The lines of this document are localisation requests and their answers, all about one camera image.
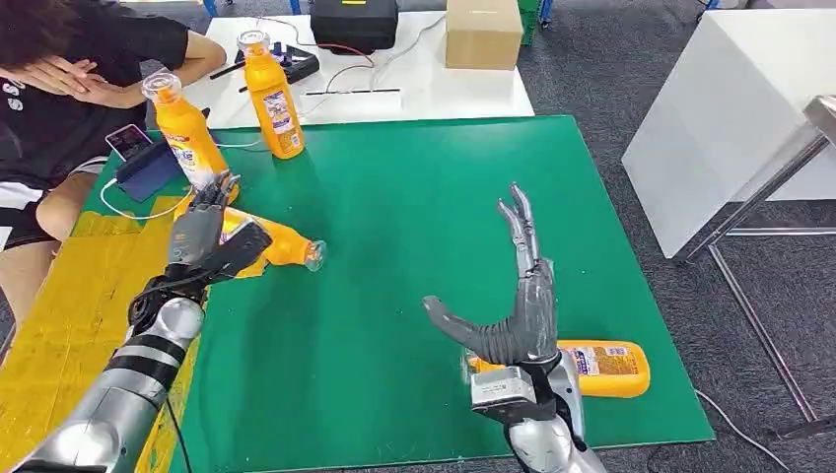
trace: black case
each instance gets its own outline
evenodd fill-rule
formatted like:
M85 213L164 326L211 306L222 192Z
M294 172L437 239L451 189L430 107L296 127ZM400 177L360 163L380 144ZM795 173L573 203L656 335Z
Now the black case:
M311 5L311 30L317 44L351 46L364 54L394 46L397 31L395 0L316 0ZM334 54L351 51L327 47Z

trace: black t-shirt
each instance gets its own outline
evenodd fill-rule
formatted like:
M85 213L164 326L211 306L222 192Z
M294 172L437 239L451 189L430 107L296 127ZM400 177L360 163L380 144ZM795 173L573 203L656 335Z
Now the black t-shirt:
M188 43L184 25L142 16L109 1L72 0L71 4L78 19L76 36L61 54L68 61L95 61L93 73L122 87L142 79L141 61L156 59L169 69L182 66ZM108 108L2 78L0 95L0 181L54 187L79 164L108 155L108 133L129 123L144 128L144 103L130 109Z

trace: silver robotic arm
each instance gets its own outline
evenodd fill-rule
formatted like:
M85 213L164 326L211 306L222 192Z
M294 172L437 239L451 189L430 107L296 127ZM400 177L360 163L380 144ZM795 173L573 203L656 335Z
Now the silver robotic arm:
M224 209L238 180L224 173L174 222L165 274L131 303L125 343L81 402L13 472L132 472L200 333L206 288L235 277L270 244L255 221L219 244Z
M536 473L605 473L584 441L584 406L572 356L557 348L554 270L540 257L528 197L511 185L514 208L499 200L517 253L514 311L478 326L455 316L435 296L430 320L478 357L506 365L470 377L473 411L503 424L522 469Z

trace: yellow bottle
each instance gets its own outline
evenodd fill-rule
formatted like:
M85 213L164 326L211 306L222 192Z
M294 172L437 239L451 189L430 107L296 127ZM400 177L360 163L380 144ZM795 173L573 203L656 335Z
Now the yellow bottle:
M592 397L637 397L651 384L651 369L642 347L632 342L603 340L558 340L578 367L581 394ZM469 372L501 368L465 350Z
M142 81L142 94L154 103L157 125L196 190L229 168L206 128L206 117L183 97L182 83L176 75L158 72L149 76ZM230 200L235 200L238 193L236 185Z
M190 201L191 199L187 199L177 206L177 209L174 211L175 219L185 212ZM267 246L267 249L262 254L270 264L276 266L299 264L311 271L316 271L322 267L327 250L324 241L310 241L290 227L262 219L261 217L255 217L254 215L233 209L232 207L227 207L227 210L224 212L221 241L226 241L239 225L248 219L258 221L267 230L270 237L273 238L273 242Z
M285 71L270 52L270 36L259 30L244 32L238 48L244 53L244 80L264 142L273 156L289 160L305 149L305 137Z

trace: white table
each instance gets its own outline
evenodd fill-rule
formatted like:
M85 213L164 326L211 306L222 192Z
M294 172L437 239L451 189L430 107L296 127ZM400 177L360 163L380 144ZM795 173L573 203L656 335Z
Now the white table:
M834 25L830 9L703 17L622 158L666 257L809 142L804 107L836 92ZM831 146L770 199L836 198L834 182Z
M379 66L415 41L418 32L432 25L444 12L401 13L398 19L395 46L371 55ZM311 18L307 15L271 17L295 25L300 42L313 43ZM379 75L377 88L400 89L401 106L378 106L371 101L329 99L321 106L305 109L300 100L303 92L321 92L327 81L340 69L363 64L365 59L354 55L336 55L317 47L298 46L315 54L319 71L291 86L303 124L360 121L393 121L444 118L531 116L520 72L451 70L444 67L445 22L421 35L415 47L389 64ZM252 29L266 31L274 41L297 47L296 33L286 25L255 18L215 18L207 36L227 51L232 64L241 32ZM331 85L332 91L367 90L372 71L354 69L341 74ZM185 89L186 97L195 105L212 109L210 128L241 128L258 126L248 93L239 93L244 86L244 71L238 70L216 80L204 78Z

